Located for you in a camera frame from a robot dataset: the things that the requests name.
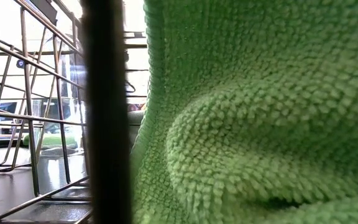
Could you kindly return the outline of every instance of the green microfiber towel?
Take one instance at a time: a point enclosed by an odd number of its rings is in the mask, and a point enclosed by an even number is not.
[[[74,134],[66,134],[66,145],[76,145]],[[23,145],[29,145],[29,135],[26,135],[23,138]],[[58,134],[44,134],[42,138],[42,147],[61,147],[62,146],[62,136]]]
[[[358,223],[358,0],[145,0],[135,223]]]

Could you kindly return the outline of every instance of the dark floor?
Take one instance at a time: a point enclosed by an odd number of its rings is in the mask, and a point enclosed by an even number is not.
[[[6,149],[0,149],[0,160],[3,161]],[[13,152],[10,153],[6,164],[10,164]],[[28,149],[20,148],[17,164],[29,162]],[[85,163],[81,150],[68,158],[71,181],[84,176]],[[62,150],[41,153],[38,163],[40,193],[45,194],[66,185]],[[88,196],[87,189],[73,187],[57,195]],[[32,173],[30,167],[16,168],[14,171],[0,173],[0,214],[34,198]],[[31,205],[5,219],[33,221],[73,221],[78,220],[90,209],[87,204],[67,204],[57,202],[39,202]]]

